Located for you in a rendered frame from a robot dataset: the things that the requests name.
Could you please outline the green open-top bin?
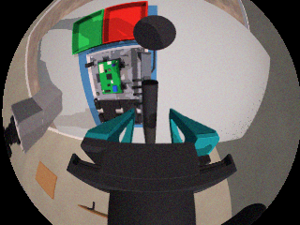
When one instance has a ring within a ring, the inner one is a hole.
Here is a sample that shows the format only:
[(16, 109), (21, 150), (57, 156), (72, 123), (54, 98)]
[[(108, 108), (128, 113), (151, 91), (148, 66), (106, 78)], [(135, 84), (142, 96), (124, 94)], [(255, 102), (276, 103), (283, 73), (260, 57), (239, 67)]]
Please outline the green open-top bin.
[(72, 54), (106, 45), (102, 44), (104, 10), (91, 13), (73, 24)]

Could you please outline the red bin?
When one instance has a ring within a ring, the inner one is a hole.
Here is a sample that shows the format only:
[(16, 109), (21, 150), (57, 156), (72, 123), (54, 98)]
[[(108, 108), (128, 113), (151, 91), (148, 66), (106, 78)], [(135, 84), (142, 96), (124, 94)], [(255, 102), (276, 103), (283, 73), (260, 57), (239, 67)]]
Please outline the red bin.
[(135, 40), (133, 28), (137, 21), (146, 16), (148, 16), (147, 1), (106, 7), (103, 19), (103, 44)]

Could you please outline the green circuit board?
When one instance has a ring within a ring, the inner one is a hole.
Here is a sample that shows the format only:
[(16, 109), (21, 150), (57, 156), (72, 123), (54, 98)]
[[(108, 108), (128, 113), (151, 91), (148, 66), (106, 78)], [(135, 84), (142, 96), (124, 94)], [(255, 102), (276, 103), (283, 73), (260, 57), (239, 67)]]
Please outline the green circuit board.
[(119, 60), (98, 63), (99, 78), (103, 94), (122, 93), (120, 69), (118, 65)]

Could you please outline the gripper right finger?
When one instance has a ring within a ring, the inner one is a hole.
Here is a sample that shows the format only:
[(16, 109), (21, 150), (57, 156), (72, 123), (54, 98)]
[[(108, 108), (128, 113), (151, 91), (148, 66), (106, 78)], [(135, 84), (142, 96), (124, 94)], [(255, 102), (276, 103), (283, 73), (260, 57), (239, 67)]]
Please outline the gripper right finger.
[(170, 109), (169, 123), (172, 143), (182, 143), (177, 127), (185, 136), (185, 142), (194, 143), (198, 157), (209, 155), (219, 141), (217, 132), (194, 121), (174, 109)]

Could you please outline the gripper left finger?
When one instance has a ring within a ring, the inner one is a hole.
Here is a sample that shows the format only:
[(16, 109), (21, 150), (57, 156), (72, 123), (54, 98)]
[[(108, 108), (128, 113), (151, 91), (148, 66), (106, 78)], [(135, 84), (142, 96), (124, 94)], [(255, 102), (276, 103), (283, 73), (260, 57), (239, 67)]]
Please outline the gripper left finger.
[(127, 127), (121, 143), (132, 143), (134, 123), (135, 112), (132, 108), (114, 119), (89, 129), (84, 137), (119, 142), (120, 134)]

